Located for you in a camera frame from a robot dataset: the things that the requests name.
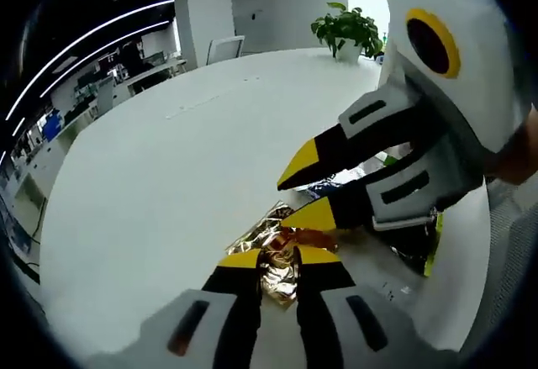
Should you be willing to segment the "person's right hand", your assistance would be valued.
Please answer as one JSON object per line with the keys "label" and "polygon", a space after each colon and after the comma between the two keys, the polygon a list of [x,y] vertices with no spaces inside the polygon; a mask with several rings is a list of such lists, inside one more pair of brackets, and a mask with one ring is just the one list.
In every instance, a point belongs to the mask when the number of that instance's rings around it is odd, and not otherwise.
{"label": "person's right hand", "polygon": [[519,186],[537,172],[537,110],[531,107],[526,121],[510,138],[485,176]]}

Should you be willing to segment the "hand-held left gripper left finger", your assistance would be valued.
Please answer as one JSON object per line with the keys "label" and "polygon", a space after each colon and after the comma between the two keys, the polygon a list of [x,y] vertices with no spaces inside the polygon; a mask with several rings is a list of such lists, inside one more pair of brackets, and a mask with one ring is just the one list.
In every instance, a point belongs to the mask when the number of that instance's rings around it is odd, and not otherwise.
{"label": "hand-held left gripper left finger", "polygon": [[142,368],[248,368],[261,324],[258,249],[226,256],[141,326]]}

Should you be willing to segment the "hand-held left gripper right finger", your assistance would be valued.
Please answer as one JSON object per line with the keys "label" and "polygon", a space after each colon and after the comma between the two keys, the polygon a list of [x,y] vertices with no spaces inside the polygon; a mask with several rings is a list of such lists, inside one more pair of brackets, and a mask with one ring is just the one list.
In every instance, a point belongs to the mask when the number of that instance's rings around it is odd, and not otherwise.
{"label": "hand-held left gripper right finger", "polygon": [[412,320],[375,290],[358,286],[339,257],[294,248],[297,320],[308,368],[416,368],[420,339]]}

